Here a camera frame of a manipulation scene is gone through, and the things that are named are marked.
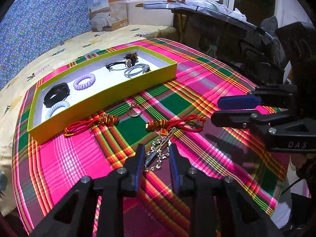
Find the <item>pink green plaid cloth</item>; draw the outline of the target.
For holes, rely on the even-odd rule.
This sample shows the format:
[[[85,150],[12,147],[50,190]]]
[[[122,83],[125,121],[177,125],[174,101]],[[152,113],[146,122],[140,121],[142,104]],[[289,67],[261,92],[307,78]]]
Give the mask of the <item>pink green plaid cloth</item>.
[[[166,39],[137,44],[175,60],[176,78],[106,108],[107,113],[119,117],[116,127],[100,125],[71,138],[59,134],[44,144],[27,133],[37,86],[75,66],[78,60],[44,76],[26,92],[13,140],[12,182],[27,232],[81,177],[106,176],[134,155],[137,144],[149,146],[157,134],[145,130],[146,122],[190,114],[210,117],[218,109],[221,96],[241,95],[254,88],[250,80],[224,63],[185,45]],[[211,177],[232,177],[265,213],[275,215],[288,155],[268,153],[263,142],[249,131],[217,128],[210,120],[202,132],[177,131],[173,140],[193,166]]]

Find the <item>yellow pineapple bed sheet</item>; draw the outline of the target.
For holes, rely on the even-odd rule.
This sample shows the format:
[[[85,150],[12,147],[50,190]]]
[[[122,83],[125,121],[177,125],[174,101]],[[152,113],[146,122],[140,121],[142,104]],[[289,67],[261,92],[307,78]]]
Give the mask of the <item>yellow pineapple bed sheet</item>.
[[[1,213],[6,216],[16,208],[11,180],[13,135],[23,97],[44,76],[77,58],[116,45],[151,38],[177,41],[171,26],[128,25],[113,32],[86,32],[40,53],[1,89]]]

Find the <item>cardboard bedding set box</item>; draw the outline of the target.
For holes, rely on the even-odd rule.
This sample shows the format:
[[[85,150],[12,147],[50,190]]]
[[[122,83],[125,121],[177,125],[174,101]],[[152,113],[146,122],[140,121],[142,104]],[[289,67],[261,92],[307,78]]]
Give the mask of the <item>cardboard bedding set box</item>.
[[[126,0],[87,0],[93,32],[112,32],[128,25]]]

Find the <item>black fitness band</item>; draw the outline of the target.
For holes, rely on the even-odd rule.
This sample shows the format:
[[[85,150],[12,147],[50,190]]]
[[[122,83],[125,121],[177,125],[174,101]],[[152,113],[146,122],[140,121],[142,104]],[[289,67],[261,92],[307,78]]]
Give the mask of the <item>black fitness band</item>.
[[[54,104],[64,101],[70,95],[70,88],[66,82],[53,86],[45,95],[43,104],[51,108]]]

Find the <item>blue floral headboard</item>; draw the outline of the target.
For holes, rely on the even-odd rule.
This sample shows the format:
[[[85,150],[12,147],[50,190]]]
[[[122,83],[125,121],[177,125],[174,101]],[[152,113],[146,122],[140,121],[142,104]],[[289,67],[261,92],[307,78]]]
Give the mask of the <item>blue floral headboard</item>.
[[[1,21],[1,87],[43,53],[91,30],[87,0],[18,0]]]

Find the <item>grey covered side table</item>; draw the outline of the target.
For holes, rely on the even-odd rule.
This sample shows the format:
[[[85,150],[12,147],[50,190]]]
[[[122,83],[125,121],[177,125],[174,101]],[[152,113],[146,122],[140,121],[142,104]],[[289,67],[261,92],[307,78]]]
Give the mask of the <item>grey covered side table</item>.
[[[222,12],[217,12],[215,10],[199,7],[195,5],[186,5],[183,3],[176,3],[176,2],[148,2],[148,3],[138,3],[135,5],[136,8],[144,8],[145,10],[171,10],[173,13],[184,11],[185,12],[193,12],[197,14],[201,14],[204,16],[213,17],[215,19],[221,20],[223,22],[229,23],[236,27],[239,27],[243,30],[248,32],[258,33],[261,37],[261,40],[264,44],[269,44],[274,41],[274,37],[264,31],[262,28],[249,23],[247,21],[239,20],[224,14]]]

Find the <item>white plastic bag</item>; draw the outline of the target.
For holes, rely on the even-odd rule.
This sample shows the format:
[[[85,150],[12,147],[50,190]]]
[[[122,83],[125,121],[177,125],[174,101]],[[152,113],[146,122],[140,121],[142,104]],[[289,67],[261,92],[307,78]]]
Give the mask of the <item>white plastic bag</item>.
[[[208,8],[231,16],[232,18],[247,21],[246,15],[242,14],[239,9],[229,10],[226,5],[220,4],[219,0],[185,0],[186,5]]]

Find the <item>green white jewelry tray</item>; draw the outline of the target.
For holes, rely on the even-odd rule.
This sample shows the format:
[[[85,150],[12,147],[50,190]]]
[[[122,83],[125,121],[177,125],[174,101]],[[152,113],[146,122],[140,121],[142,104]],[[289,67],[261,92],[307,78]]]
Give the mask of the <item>green white jewelry tray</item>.
[[[130,78],[123,71],[109,71],[106,65],[122,60],[136,52],[138,61],[149,65],[148,73]],[[28,118],[28,133],[42,144],[64,131],[75,121],[85,119],[107,106],[117,103],[143,90],[172,80],[176,76],[177,62],[158,52],[133,45],[77,63],[48,81],[38,85]],[[70,95],[66,109],[59,109],[47,118],[48,108],[43,104],[46,93],[55,85],[66,82]]]

